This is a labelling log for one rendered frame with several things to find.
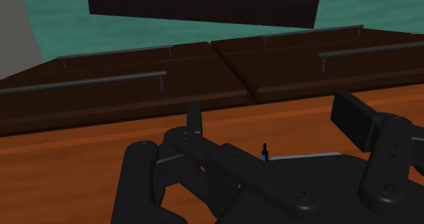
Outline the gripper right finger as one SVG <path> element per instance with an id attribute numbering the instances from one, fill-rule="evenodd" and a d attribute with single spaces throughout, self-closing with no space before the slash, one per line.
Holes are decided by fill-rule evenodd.
<path id="1" fill-rule="evenodd" d="M 368 209 L 394 214 L 424 208 L 424 185 L 409 179 L 411 166 L 424 176 L 424 127 L 375 111 L 346 91 L 335 93 L 331 121 L 361 152 L 370 154 L 358 189 Z"/>

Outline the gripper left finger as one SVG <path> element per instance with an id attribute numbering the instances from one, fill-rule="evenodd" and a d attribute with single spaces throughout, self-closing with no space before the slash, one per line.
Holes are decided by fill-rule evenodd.
<path id="1" fill-rule="evenodd" d="M 161 145 L 133 143 L 125 149 L 111 224 L 188 224 L 161 206 L 165 189 L 175 183 L 202 200 L 218 223 L 226 224 L 237 207 L 235 224 L 250 224 L 253 214 L 271 207 L 293 220 L 319 216 L 319 192 L 306 181 L 284 173 L 231 144 L 217 145 L 202 135 L 199 102 L 188 105 L 185 126 L 172 128 Z M 253 198 L 260 206 L 254 212 Z"/>

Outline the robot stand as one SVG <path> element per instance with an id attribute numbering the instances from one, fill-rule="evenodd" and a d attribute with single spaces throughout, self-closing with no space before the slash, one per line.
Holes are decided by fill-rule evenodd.
<path id="1" fill-rule="evenodd" d="M 311 29 L 319 0 L 88 0 L 97 15 Z"/>

